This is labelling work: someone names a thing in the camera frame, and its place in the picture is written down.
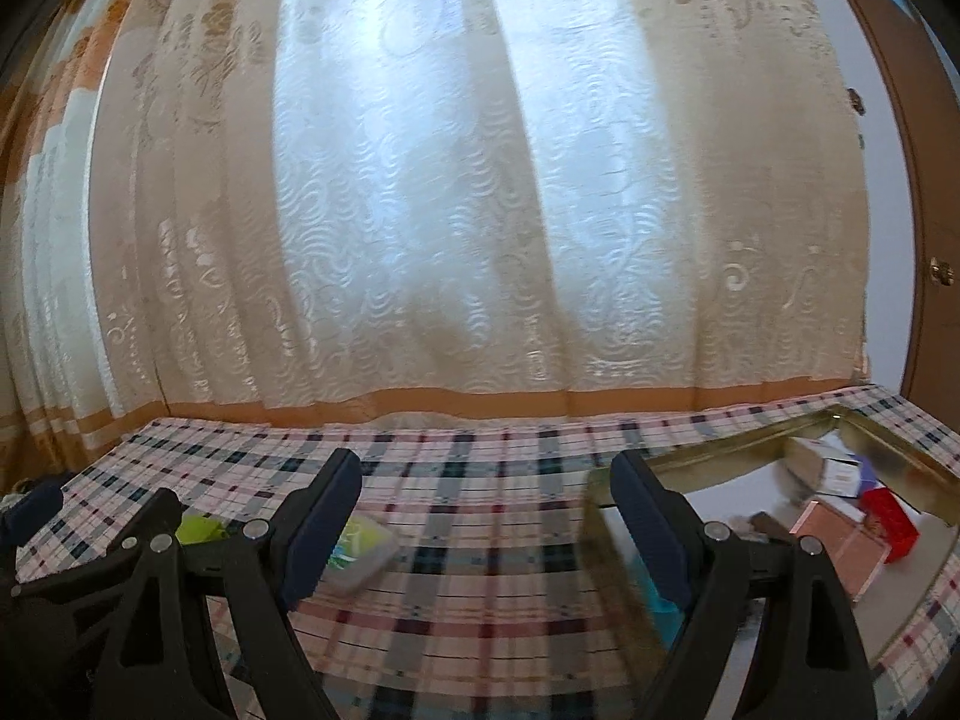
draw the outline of plaid tablecloth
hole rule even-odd
[[[21,551],[21,581],[99,554],[158,487],[236,525],[270,517],[338,446],[363,460],[357,511],[400,552],[358,594],[317,593],[291,614],[343,718],[627,718],[627,675],[574,544],[587,473],[621,449],[659,454],[841,403],[960,473],[960,436],[879,386],[694,415],[621,415],[472,432],[355,426],[323,432],[159,419],[64,490],[61,516]],[[960,549],[875,668],[881,718],[906,717],[960,630]],[[260,709],[211,602],[234,701]]]

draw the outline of white wall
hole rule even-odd
[[[913,316],[913,211],[904,150],[880,69],[847,0],[814,0],[841,74],[864,100],[858,117],[870,201],[867,353],[871,378],[899,391]]]

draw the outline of blue gripper pad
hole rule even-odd
[[[703,566],[700,518],[683,495],[664,489],[637,450],[613,458],[610,489],[656,591],[689,610]]]
[[[306,598],[316,588],[337,539],[360,497],[362,483],[360,460],[349,453],[333,472],[325,490],[290,542],[278,594],[285,610],[289,610],[301,598]]]
[[[0,548],[25,546],[64,505],[64,492],[54,480],[41,482],[0,514]]]

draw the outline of tablecloth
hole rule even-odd
[[[363,461],[357,511],[400,552],[356,595],[318,592],[291,621],[343,718],[626,718],[626,672],[575,542],[591,469],[843,404],[960,472],[960,436],[880,386],[702,413],[544,427],[287,430],[158,419],[64,489],[61,514],[18,557],[21,581],[90,560],[159,487],[231,527],[270,517],[338,446]],[[875,666],[880,718],[906,717],[957,645],[960,550]],[[258,717],[226,605],[211,601],[224,670]]]

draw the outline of silver bolt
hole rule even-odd
[[[819,555],[824,551],[824,546],[816,536],[800,536],[800,549],[808,555]]]
[[[267,535],[267,531],[270,530],[270,523],[265,519],[251,519],[246,525],[243,526],[243,535],[249,538],[251,541],[256,541],[258,538],[262,538]]]
[[[704,534],[714,541],[726,541],[730,538],[730,528],[723,522],[707,522],[704,525]]]
[[[150,548],[159,554],[160,552],[165,552],[170,549],[170,545],[173,544],[174,539],[171,538],[169,533],[158,533],[150,540]]]

